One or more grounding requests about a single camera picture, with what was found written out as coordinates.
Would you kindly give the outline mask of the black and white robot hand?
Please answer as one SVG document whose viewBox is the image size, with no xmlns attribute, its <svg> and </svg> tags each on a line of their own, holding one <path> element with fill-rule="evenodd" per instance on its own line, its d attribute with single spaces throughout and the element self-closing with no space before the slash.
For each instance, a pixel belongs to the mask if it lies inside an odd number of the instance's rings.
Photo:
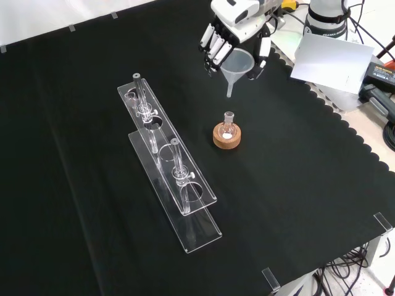
<svg viewBox="0 0 395 296">
<path fill-rule="evenodd" d="M 271 48 L 271 32 L 267 26 L 281 1 L 216 0 L 210 3 L 214 19 L 208 24 L 199 50 L 205 54 L 208 73 L 217 72 L 234 49 L 254 40 L 254 66 L 247 77 L 254 80 L 262 73 Z"/>
</svg>

